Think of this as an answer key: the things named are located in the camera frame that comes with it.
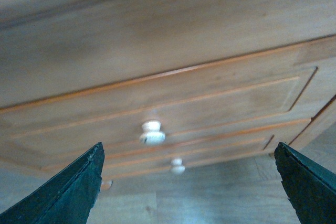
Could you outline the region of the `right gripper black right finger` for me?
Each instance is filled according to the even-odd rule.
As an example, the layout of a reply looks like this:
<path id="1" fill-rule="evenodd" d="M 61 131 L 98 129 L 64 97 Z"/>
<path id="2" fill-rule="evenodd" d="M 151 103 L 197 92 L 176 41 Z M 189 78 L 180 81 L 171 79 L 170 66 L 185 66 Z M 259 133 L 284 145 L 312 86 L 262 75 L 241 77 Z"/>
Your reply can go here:
<path id="1" fill-rule="evenodd" d="M 287 144 L 275 149 L 282 186 L 301 223 L 335 223 L 335 174 Z"/>

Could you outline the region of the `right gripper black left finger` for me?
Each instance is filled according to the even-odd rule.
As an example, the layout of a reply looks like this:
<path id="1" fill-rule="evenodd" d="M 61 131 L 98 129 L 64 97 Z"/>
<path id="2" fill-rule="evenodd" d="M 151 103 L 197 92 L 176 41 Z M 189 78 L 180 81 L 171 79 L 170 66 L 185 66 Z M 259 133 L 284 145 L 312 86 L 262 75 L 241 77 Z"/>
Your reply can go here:
<path id="1" fill-rule="evenodd" d="M 100 193 L 103 164 L 99 142 L 1 213 L 1 223 L 86 223 Z"/>

